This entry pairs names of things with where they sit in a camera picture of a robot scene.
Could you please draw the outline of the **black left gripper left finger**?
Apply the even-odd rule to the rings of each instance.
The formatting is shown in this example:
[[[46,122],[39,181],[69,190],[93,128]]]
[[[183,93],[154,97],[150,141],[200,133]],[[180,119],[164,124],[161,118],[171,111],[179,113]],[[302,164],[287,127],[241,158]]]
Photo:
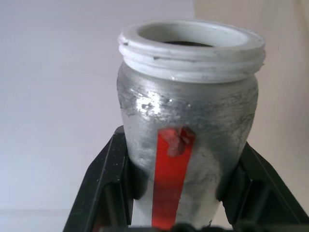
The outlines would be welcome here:
[[[131,229],[133,201],[147,188],[147,175],[128,157],[123,126],[89,165],[63,232],[138,232]]]

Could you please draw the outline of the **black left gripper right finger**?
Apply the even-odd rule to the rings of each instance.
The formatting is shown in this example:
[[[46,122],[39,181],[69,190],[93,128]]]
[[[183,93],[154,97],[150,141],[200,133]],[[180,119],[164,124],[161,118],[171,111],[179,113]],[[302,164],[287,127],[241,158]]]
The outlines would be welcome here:
[[[265,158],[249,144],[237,155],[226,145],[218,150],[216,198],[232,229],[215,232],[309,232],[309,216]]]

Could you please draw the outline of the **silver jar with red stripe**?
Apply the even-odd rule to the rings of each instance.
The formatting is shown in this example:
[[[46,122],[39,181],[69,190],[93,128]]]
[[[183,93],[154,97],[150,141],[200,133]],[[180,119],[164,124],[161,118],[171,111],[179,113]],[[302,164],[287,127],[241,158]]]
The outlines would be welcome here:
[[[229,25],[164,20],[130,26],[118,42],[133,225],[209,226],[253,124],[264,40]]]

